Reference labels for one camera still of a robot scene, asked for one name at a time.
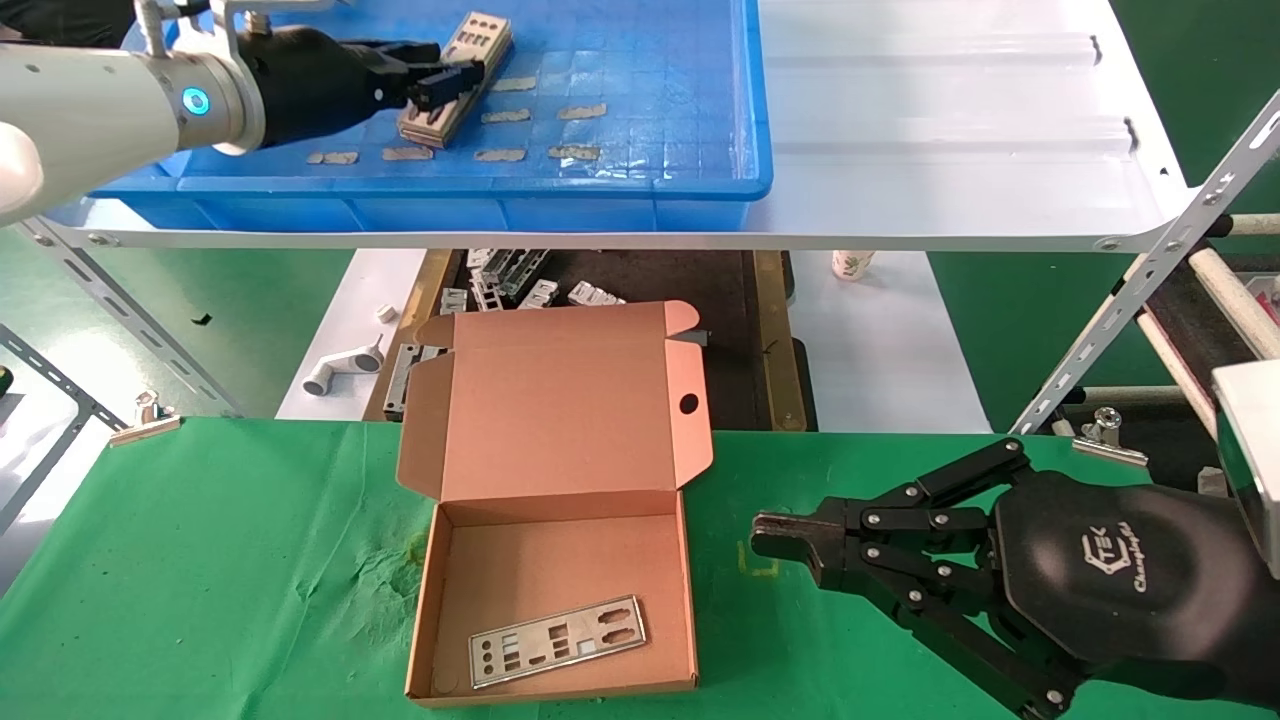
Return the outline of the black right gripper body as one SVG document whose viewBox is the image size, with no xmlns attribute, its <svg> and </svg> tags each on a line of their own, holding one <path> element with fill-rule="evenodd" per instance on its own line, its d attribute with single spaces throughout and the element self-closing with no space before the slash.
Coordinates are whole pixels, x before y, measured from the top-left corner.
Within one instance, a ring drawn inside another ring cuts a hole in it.
<svg viewBox="0 0 1280 720">
<path fill-rule="evenodd" d="M 1087 676 L 1277 707 L 1277 580 L 1231 500 L 1043 471 L 992 516 L 1010 606 Z"/>
</svg>

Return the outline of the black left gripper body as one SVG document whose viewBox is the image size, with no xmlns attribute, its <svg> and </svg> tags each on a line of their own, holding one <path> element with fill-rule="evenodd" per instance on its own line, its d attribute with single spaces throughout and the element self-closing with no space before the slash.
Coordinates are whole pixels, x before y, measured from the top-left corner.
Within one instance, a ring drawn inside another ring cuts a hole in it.
<svg viewBox="0 0 1280 720">
<path fill-rule="evenodd" d="M 385 44 L 343 44 L 312 27 L 250 36 L 250 74 L 262 100 L 260 149 L 340 133 L 402 108 L 410 65 Z"/>
</svg>

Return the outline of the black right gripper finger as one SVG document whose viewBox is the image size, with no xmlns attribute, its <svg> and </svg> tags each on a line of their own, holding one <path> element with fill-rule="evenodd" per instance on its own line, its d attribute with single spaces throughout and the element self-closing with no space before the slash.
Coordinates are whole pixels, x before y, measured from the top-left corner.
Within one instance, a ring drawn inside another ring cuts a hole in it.
<svg viewBox="0 0 1280 720">
<path fill-rule="evenodd" d="M 803 561 L 819 588 L 865 598 L 1019 719 L 1060 719 L 1085 680 L 983 568 L 891 548 L 808 550 Z"/>
<path fill-rule="evenodd" d="M 963 503 L 988 489 L 1012 486 L 1030 470 L 1023 443 L 1001 438 L 906 480 L 874 498 L 828 496 L 808 514 L 759 512 L 751 523 L 756 553 L 810 553 L 845 541 L 908 550 L 965 552 L 986 541 L 988 512 Z"/>
</svg>

